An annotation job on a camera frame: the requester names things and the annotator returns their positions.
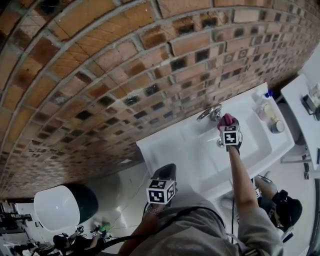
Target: sink basin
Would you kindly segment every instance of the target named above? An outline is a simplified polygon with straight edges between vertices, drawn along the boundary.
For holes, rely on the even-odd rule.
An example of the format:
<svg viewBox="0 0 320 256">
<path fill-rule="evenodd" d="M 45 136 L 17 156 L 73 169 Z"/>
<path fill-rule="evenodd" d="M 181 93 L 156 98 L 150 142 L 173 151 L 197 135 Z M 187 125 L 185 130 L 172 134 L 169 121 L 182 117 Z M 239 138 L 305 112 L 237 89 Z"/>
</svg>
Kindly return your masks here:
<svg viewBox="0 0 320 256">
<path fill-rule="evenodd" d="M 294 146 L 288 126 L 272 99 L 270 104 L 285 131 L 273 134 L 253 110 L 253 95 L 267 91 L 264 83 L 222 103 L 221 116 L 230 113 L 239 120 L 243 135 L 240 148 L 242 162 L 253 178 L 272 165 Z M 188 192 L 196 191 L 214 200 L 232 189 L 231 164 L 226 147 L 218 146 L 220 132 L 217 122 L 205 117 L 197 121 L 200 113 L 167 127 L 137 142 L 148 167 L 153 174 L 158 168 L 177 165 L 177 187 Z"/>
</svg>

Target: black strap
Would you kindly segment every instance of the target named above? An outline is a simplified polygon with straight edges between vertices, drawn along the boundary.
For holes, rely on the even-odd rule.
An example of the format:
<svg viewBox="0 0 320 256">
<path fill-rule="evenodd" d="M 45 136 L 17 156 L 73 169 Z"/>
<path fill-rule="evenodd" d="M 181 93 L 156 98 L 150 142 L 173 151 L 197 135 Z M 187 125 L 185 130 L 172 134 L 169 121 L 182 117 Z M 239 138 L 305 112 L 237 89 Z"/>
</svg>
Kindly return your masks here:
<svg viewBox="0 0 320 256">
<path fill-rule="evenodd" d="M 118 243 L 124 242 L 126 240 L 130 240 L 130 239 L 137 239 L 137 238 L 148 238 L 150 236 L 156 235 L 157 233 L 159 233 L 160 231 L 164 230 L 165 228 L 167 228 L 168 226 L 170 226 L 173 222 L 175 222 L 178 218 L 182 217 L 182 216 L 186 216 L 189 213 L 198 210 L 198 209 L 205 209 L 208 210 L 210 212 L 212 212 L 213 214 L 215 214 L 218 219 L 220 220 L 221 224 L 223 225 L 224 228 L 226 228 L 224 221 L 222 220 L 222 218 L 219 216 L 219 214 L 217 214 L 214 210 L 207 208 L 207 207 L 201 207 L 201 206 L 194 206 L 194 207 L 190 207 L 187 209 L 183 209 L 181 211 L 179 211 L 175 216 L 173 216 L 171 219 L 169 219 L 157 232 L 153 233 L 153 234 L 139 234 L 139 235 L 129 235 L 129 236 L 124 236 L 124 237 L 120 237 L 120 238 L 116 238 L 113 239 L 111 241 L 108 241 L 106 243 L 97 245 L 95 248 L 86 250 L 86 255 L 92 254 L 95 255 L 103 250 L 105 250 L 106 248 L 109 248 L 113 245 L 116 245 Z"/>
</svg>

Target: gray shirt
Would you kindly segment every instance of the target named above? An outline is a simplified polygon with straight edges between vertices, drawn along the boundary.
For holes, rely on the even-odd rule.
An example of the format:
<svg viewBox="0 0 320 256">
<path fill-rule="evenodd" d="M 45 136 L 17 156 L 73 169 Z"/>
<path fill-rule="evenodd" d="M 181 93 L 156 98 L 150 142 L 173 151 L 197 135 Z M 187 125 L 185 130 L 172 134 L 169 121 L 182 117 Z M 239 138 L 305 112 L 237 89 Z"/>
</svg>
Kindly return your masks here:
<svg viewBox="0 0 320 256">
<path fill-rule="evenodd" d="M 166 210 L 160 227 L 183 209 Z M 197 209 L 147 238 L 130 256 L 241 256 L 252 249 L 263 256 L 285 255 L 276 228 L 261 208 L 240 220 L 238 239 L 239 243 L 232 244 L 219 218 L 209 210 Z"/>
</svg>

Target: floor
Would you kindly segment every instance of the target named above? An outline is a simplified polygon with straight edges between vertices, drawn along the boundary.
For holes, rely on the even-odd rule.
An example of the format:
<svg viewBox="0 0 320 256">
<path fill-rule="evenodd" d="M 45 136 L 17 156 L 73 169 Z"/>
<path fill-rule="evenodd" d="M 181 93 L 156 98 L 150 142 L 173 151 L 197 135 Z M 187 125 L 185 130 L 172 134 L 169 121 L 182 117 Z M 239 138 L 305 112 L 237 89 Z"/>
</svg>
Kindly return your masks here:
<svg viewBox="0 0 320 256">
<path fill-rule="evenodd" d="M 315 185 L 312 180 L 304 180 L 302 164 L 280 164 L 277 161 L 269 169 L 270 179 L 278 189 L 288 191 L 289 196 L 299 199 L 303 206 L 300 220 L 295 225 L 294 237 L 285 246 L 288 255 L 299 256 L 308 247 L 315 215 Z M 124 171 L 90 180 L 86 185 L 93 190 L 99 202 L 97 214 L 83 223 L 84 233 L 90 238 L 90 230 L 94 220 L 110 222 L 113 237 L 123 237 L 131 233 L 139 225 L 143 208 L 147 202 L 146 181 L 150 178 L 144 163 Z M 221 206 L 221 202 L 213 202 L 226 224 L 226 231 L 231 232 L 231 211 Z M 28 223 L 26 231 L 30 238 L 40 242 L 52 242 L 54 233 L 46 231 L 33 222 Z M 74 228 L 63 230 L 68 235 Z M 116 244 L 106 250 L 116 254 L 121 244 Z"/>
</svg>

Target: faucet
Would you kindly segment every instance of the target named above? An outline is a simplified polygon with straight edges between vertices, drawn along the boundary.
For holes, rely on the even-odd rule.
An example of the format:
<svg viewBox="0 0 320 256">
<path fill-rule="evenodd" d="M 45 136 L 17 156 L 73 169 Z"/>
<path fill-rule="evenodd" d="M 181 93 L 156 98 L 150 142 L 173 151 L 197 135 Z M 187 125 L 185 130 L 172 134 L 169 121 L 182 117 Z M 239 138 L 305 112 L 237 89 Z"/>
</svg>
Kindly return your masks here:
<svg viewBox="0 0 320 256">
<path fill-rule="evenodd" d="M 209 117 L 211 121 L 214 122 L 220 122 L 221 121 L 221 104 L 216 104 L 214 106 L 211 106 L 207 108 L 199 117 L 196 119 L 198 122 L 200 122 L 205 117 Z"/>
</svg>

